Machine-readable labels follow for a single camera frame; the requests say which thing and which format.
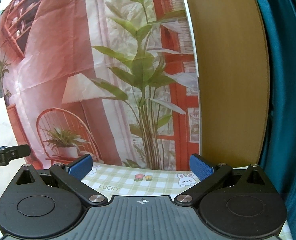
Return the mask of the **wooden panel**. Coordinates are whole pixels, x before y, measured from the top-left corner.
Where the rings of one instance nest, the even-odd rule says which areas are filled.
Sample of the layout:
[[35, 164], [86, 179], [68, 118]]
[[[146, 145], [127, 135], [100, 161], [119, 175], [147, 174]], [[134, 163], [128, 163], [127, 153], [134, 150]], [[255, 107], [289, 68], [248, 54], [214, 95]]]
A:
[[256, 0], [187, 0], [197, 53], [201, 154], [233, 167], [260, 159], [269, 56]]

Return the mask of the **green checked bunny tablecloth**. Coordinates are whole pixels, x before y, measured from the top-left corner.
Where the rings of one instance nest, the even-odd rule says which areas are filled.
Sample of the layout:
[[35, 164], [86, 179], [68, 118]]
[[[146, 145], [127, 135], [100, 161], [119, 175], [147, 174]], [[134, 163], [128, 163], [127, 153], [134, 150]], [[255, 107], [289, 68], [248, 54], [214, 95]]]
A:
[[112, 196], [170, 196], [174, 198], [200, 180], [191, 171], [147, 170], [94, 163], [82, 182]]

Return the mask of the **teal curtain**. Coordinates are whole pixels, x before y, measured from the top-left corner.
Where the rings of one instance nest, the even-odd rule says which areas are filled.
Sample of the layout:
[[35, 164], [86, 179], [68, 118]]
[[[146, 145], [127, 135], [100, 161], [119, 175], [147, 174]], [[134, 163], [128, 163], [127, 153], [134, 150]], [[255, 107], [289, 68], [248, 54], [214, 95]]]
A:
[[260, 165], [296, 239], [296, 0], [257, 0], [268, 40], [270, 102]]

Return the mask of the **printed room scene backdrop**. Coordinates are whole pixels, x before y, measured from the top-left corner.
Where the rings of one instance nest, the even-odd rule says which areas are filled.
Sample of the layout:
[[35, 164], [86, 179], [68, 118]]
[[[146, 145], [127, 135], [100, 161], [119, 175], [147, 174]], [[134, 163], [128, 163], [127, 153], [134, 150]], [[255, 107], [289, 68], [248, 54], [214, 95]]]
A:
[[200, 148], [184, 0], [6, 0], [0, 80], [36, 168], [95, 162], [187, 170]]

